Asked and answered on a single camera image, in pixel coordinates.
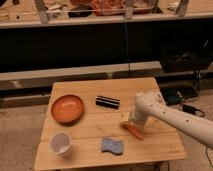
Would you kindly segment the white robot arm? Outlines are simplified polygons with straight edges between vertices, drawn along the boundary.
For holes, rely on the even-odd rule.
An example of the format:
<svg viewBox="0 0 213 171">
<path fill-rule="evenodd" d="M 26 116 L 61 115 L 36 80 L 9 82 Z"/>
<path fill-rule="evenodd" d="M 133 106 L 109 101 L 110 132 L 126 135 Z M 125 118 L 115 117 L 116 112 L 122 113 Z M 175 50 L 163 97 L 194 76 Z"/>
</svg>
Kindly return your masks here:
<svg viewBox="0 0 213 171">
<path fill-rule="evenodd" d="M 156 91 L 137 93 L 134 104 L 129 120 L 139 128 L 152 116 L 213 149 L 213 121 L 168 107 Z"/>
</svg>

